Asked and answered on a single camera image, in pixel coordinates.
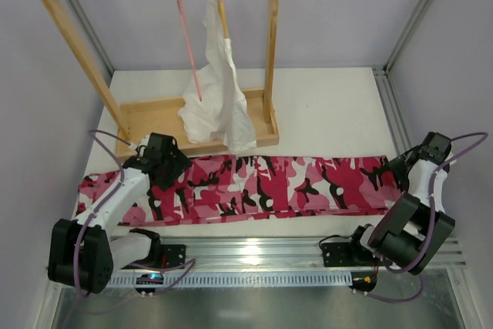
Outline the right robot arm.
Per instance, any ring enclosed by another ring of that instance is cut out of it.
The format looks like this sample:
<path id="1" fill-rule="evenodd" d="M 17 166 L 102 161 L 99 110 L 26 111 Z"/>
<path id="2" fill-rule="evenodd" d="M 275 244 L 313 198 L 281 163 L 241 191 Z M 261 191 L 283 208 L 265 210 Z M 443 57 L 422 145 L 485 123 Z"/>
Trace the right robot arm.
<path id="1" fill-rule="evenodd" d="M 378 258 L 418 275 L 450 236 L 455 220 L 444 214 L 443 183 L 450 166 L 451 139 L 429 132 L 423 142 L 385 165 L 401 196 L 374 227 L 359 226 L 350 239 L 350 260 L 357 266 Z"/>

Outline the pink wire hanger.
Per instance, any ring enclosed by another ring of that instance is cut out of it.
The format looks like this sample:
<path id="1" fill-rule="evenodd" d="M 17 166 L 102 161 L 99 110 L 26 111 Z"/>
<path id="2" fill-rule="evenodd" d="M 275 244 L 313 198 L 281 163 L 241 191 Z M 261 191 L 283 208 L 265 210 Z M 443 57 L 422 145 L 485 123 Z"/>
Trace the pink wire hanger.
<path id="1" fill-rule="evenodd" d="M 202 101 L 203 100 L 203 94 L 202 94 L 202 89 L 200 86 L 200 81 L 199 81 L 199 78 L 197 75 L 196 63 L 195 63 L 195 59 L 193 56 L 193 50 L 192 50 L 192 45 L 191 45 L 191 41 L 189 38 L 188 27 L 186 24 L 186 16 L 185 16 L 184 7 L 183 7 L 183 0 L 176 0 L 176 3 L 177 3 L 178 11 L 179 11 L 179 17 L 180 17 L 181 25 L 183 28 L 184 37 L 186 40 L 186 49 L 188 52 L 189 62 L 190 62 L 190 66 L 192 69 L 193 81 L 195 82 L 195 86 L 196 86 L 196 93 L 197 93 L 197 96 L 199 98 L 199 101 Z"/>

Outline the pink camouflage trousers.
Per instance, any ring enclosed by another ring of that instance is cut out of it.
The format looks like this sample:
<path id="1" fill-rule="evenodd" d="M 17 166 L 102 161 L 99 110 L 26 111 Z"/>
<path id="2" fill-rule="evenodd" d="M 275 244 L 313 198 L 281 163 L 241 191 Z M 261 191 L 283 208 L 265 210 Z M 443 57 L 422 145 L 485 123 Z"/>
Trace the pink camouflage trousers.
<path id="1" fill-rule="evenodd" d="M 176 226 L 311 216 L 378 216 L 401 196 L 386 156 L 193 158 L 168 190 L 154 186 L 121 226 Z"/>

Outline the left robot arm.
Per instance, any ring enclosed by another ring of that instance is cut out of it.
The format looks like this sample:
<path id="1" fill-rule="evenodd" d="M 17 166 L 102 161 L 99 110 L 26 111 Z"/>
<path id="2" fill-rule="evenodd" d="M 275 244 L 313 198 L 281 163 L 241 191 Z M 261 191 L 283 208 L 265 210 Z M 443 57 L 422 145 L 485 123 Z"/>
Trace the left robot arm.
<path id="1" fill-rule="evenodd" d="M 75 288 L 81 297 L 100 293 L 118 270 L 158 270 L 163 261 L 158 233 L 133 228 L 113 237 L 112 232 L 141 196 L 154 186 L 168 190 L 192 163 L 173 136 L 150 133 L 134 148 L 135 155 L 116 162 L 117 180 L 97 201 L 52 228 L 48 278 Z"/>

